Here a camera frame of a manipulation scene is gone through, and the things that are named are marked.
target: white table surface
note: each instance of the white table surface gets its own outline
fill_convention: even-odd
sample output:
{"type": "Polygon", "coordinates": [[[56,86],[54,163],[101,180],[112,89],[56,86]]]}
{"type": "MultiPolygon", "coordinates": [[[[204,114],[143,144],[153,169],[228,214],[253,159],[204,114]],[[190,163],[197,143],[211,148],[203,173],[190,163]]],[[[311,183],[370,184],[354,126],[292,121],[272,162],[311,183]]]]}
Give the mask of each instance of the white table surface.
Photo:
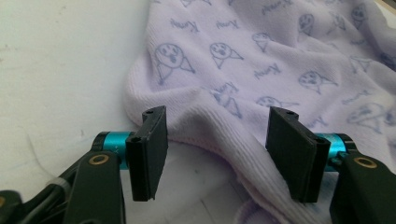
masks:
{"type": "MultiPolygon", "coordinates": [[[[148,12],[139,0],[0,0],[0,189],[27,201],[99,132],[136,129],[121,96],[148,12]]],[[[132,202],[121,177],[128,223],[231,223],[248,199],[222,159],[178,144],[156,201],[132,202]]]]}

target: black plastic bracket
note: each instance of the black plastic bracket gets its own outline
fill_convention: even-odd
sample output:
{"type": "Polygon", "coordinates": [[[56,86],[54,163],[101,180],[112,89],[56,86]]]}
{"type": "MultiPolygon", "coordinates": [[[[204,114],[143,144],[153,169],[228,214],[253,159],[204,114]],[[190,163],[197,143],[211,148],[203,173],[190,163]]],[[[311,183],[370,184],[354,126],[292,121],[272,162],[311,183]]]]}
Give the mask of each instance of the black plastic bracket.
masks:
{"type": "Polygon", "coordinates": [[[272,106],[265,147],[286,180],[291,198],[315,203],[330,142],[309,131],[298,118],[292,111],[272,106]]]}
{"type": "Polygon", "coordinates": [[[64,223],[125,223],[116,153],[90,151],[80,160],[64,223]]]}
{"type": "Polygon", "coordinates": [[[352,153],[343,158],[332,197],[332,223],[396,223],[396,175],[374,158],[352,153]]]}
{"type": "Polygon", "coordinates": [[[155,198],[168,149],[165,106],[142,114],[143,126],[126,140],[134,201],[155,198]]]}

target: black wire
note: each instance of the black wire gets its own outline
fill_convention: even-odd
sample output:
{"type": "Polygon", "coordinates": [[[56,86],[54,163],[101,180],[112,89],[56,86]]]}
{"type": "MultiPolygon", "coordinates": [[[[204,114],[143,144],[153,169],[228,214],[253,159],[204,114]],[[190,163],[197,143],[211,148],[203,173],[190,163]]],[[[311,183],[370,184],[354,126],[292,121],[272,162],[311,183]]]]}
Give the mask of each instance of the black wire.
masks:
{"type": "Polygon", "coordinates": [[[53,186],[53,190],[50,194],[27,214],[21,221],[21,224],[37,223],[43,215],[48,213],[48,211],[63,198],[64,189],[60,186],[53,186]]]}
{"type": "Polygon", "coordinates": [[[42,189],[33,199],[29,200],[24,204],[25,211],[27,213],[31,212],[35,209],[39,204],[41,204],[53,191],[55,186],[48,185],[44,189],[42,189]]]}

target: printed fabric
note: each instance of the printed fabric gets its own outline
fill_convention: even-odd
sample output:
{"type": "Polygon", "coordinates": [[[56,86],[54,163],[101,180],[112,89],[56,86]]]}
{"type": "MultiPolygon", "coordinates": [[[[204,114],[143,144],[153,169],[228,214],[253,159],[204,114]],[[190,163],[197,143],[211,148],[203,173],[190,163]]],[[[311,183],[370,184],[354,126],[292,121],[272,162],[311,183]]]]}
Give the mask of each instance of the printed fabric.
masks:
{"type": "Polygon", "coordinates": [[[318,203],[292,200],[264,147],[269,106],[314,133],[348,134],[394,172],[395,70],[396,31],[373,0],[156,0],[125,108],[140,125],[143,111],[166,105],[171,141],[231,164],[257,204],[236,222],[251,210],[274,223],[331,223],[337,174],[324,175],[318,203]]]}

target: cable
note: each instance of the cable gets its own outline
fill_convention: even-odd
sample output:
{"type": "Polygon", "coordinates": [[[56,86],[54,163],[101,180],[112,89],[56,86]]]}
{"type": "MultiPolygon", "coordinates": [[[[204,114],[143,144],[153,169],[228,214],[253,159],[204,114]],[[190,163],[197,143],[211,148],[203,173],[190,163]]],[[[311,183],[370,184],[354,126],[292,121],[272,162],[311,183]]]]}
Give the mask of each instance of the cable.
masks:
{"type": "Polygon", "coordinates": [[[70,186],[69,182],[67,180],[61,178],[61,177],[56,177],[51,179],[47,185],[56,185],[61,187],[64,190],[64,197],[67,199],[72,191],[72,187],[70,186]]]}
{"type": "Polygon", "coordinates": [[[44,189],[42,189],[33,199],[29,200],[25,203],[25,210],[27,213],[30,213],[33,209],[35,209],[39,204],[41,204],[53,191],[55,186],[48,185],[44,189]]]}
{"type": "Polygon", "coordinates": [[[44,199],[36,208],[34,208],[28,215],[21,221],[21,224],[37,223],[43,215],[64,197],[64,190],[59,186],[53,186],[54,189],[49,196],[44,199]]]}

